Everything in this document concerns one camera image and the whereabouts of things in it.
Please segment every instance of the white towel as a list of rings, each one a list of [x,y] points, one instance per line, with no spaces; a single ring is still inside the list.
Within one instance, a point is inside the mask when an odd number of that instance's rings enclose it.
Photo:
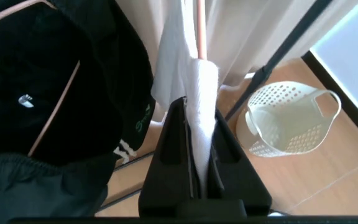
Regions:
[[[170,1],[158,50],[152,96],[166,110],[187,96],[186,117],[191,128],[191,145],[202,196],[206,196],[206,176],[218,90],[218,68],[197,59],[193,1]]]

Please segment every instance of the white plastic basket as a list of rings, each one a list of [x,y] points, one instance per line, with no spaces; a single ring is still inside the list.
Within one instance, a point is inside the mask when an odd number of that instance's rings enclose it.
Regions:
[[[331,116],[323,116],[316,97],[329,93],[338,103]],[[319,90],[297,82],[277,82],[255,92],[248,112],[237,121],[237,138],[257,156],[304,154],[316,149],[341,110],[341,101],[330,90]]]

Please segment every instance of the white curtain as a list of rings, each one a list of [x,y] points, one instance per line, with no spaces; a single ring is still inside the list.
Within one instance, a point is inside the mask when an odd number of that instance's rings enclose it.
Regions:
[[[117,0],[145,44],[153,71],[170,1],[173,0]],[[208,60],[219,67],[220,84],[238,85],[246,73],[263,66],[313,3],[314,0],[206,0]],[[358,0],[333,1],[283,61],[306,53],[357,3]]]

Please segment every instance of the black jacket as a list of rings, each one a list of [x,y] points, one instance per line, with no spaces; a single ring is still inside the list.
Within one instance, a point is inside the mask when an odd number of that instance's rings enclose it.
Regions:
[[[0,12],[19,2],[0,0]],[[93,215],[106,197],[112,150],[120,139],[138,149],[154,112],[147,52],[118,5],[50,2],[57,11],[38,3],[0,21],[0,223]],[[28,158],[77,61],[61,108]],[[22,95],[33,108],[17,102]]]

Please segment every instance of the wooden floor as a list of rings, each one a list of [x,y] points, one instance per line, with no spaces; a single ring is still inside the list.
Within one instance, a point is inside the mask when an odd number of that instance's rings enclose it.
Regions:
[[[292,80],[323,88],[302,60],[294,60],[276,69],[270,82]],[[218,108],[225,115],[247,86],[219,93]],[[319,105],[333,110],[335,101],[324,98]],[[234,131],[237,119],[229,126]],[[160,128],[151,128],[139,154],[151,151]],[[263,158],[244,149],[252,165],[273,197],[272,208],[294,215],[358,215],[358,128],[341,112],[331,130],[315,151],[298,156]],[[115,172],[109,183],[108,201],[139,189],[151,157]],[[96,214],[98,217],[135,217],[135,195]]]

